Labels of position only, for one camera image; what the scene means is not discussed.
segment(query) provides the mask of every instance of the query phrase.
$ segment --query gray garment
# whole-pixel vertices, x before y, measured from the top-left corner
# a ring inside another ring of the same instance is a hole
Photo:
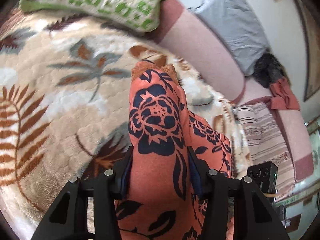
[[[189,8],[225,43],[245,76],[269,47],[256,15],[246,0],[203,0]]]

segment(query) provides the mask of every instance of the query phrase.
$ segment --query striped cloth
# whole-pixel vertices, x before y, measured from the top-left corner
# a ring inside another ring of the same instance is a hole
[[[281,131],[264,103],[237,107],[238,118],[247,137],[253,165],[272,161],[278,167],[276,201],[294,189],[294,168]]]

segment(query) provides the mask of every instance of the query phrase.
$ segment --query leaf pattern blanket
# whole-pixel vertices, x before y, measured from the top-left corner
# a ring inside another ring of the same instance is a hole
[[[251,165],[232,104],[151,41],[66,11],[24,15],[0,35],[0,209],[21,240],[72,175],[93,178],[123,157],[131,69],[141,59],[174,65],[188,109],[230,139],[234,177]],[[88,212],[92,230],[92,205]]]

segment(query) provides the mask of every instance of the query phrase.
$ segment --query wall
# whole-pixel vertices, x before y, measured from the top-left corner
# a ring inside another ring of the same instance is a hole
[[[196,7],[202,0],[180,0],[185,7]],[[287,70],[292,91],[300,102],[307,122],[320,114],[320,91],[303,102],[307,59],[300,16],[293,0],[247,0],[261,22],[271,49]]]

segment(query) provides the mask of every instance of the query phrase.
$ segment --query silver screw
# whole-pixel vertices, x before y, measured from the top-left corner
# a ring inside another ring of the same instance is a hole
[[[244,177],[244,182],[246,182],[246,183],[251,183],[252,182],[252,179],[250,178],[250,177]]]
[[[106,176],[111,176],[113,174],[113,170],[105,170],[104,171],[104,175],[106,175]]]
[[[78,177],[77,177],[77,176],[72,176],[72,177],[69,179],[69,181],[70,181],[71,183],[75,183],[77,180],[78,180]]]
[[[211,176],[215,176],[215,175],[218,174],[218,172],[217,172],[215,169],[209,170],[208,173],[209,173]]]

